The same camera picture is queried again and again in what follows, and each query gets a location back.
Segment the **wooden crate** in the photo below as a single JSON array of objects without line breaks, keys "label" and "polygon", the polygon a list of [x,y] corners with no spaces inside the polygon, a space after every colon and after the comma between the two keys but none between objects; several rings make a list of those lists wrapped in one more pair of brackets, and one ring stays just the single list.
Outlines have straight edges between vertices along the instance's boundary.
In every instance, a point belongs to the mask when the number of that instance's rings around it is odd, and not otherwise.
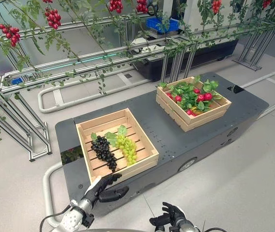
[{"label": "wooden crate", "polygon": [[76,125],[91,183],[99,175],[103,177],[112,173],[107,163],[99,160],[96,152],[91,149],[91,133],[94,132],[100,136],[104,136],[107,132],[117,134],[117,129],[120,125],[126,126],[126,136],[132,139],[137,145],[137,162],[127,167],[127,160],[123,156],[122,151],[110,146],[110,151],[114,153],[117,158],[115,173],[122,174],[122,177],[117,183],[157,165],[159,157],[158,151],[127,108]]},{"label": "wooden crate", "polygon": [[[219,100],[213,100],[210,105],[210,111],[198,116],[188,115],[177,103],[175,103],[175,101],[168,97],[167,93],[170,92],[168,87],[184,81],[187,83],[194,83],[194,80],[194,77],[189,77],[180,81],[170,83],[165,89],[163,89],[162,87],[157,88],[156,102],[171,116],[171,118],[173,118],[173,120],[185,132],[223,116],[231,105],[231,102],[228,99],[222,97]],[[195,87],[198,89],[202,89],[203,83],[197,82],[195,84]]]}]

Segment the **black platform top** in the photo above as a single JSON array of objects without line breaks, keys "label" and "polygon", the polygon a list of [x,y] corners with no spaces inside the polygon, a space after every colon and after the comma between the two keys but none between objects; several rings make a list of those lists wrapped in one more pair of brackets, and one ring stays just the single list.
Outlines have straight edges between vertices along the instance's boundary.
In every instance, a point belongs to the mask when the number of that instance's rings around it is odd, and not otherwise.
[{"label": "black platform top", "polygon": [[[184,132],[157,104],[156,91],[57,123],[56,134],[70,199],[82,197],[90,185],[76,130],[78,123],[129,108],[159,152],[158,165],[153,167],[158,168],[169,160],[225,132],[228,128],[233,129],[234,125],[260,114],[268,107],[268,103],[246,90],[233,93],[229,87],[234,84],[215,73],[206,73],[201,79],[202,81],[206,79],[218,81],[217,91],[229,99],[232,104],[223,117],[188,132]],[[138,177],[139,175],[136,175],[124,182],[134,181]]]}]

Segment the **black grapes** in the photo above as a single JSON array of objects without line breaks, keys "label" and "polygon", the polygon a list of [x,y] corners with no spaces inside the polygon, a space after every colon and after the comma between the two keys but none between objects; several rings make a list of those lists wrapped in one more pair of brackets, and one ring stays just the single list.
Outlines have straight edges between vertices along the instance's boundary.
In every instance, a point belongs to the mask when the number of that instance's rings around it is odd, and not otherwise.
[{"label": "black grapes", "polygon": [[92,141],[91,144],[91,149],[96,152],[98,159],[107,162],[108,168],[112,170],[112,172],[115,172],[117,159],[114,157],[114,154],[110,152],[107,139],[98,135],[97,139]]}]

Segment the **blue bin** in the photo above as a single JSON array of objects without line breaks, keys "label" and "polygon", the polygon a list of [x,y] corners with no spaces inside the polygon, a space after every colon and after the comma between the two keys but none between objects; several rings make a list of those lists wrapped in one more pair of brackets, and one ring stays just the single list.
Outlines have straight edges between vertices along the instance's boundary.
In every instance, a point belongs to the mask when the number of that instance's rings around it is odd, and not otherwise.
[{"label": "blue bin", "polygon": [[19,77],[19,78],[15,78],[15,79],[13,79],[12,81],[11,81],[11,83],[13,84],[13,85],[18,85],[19,83],[21,83],[22,82],[22,79]]},{"label": "blue bin", "polygon": [[[161,24],[161,18],[148,18],[146,21],[146,26],[149,28],[155,29],[157,32],[164,33],[162,26],[158,25]],[[170,27],[165,29],[165,32],[178,30],[179,22],[175,19],[170,19]]]}]

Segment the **green grapes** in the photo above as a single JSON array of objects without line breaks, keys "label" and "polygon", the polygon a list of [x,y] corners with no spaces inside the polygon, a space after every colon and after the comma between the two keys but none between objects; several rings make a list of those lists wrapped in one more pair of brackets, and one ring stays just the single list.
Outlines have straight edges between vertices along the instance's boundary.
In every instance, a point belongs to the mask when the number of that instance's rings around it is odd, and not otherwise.
[{"label": "green grapes", "polygon": [[123,135],[117,136],[116,148],[122,150],[123,155],[127,159],[127,166],[135,164],[137,162],[137,145],[132,139],[124,137]]}]

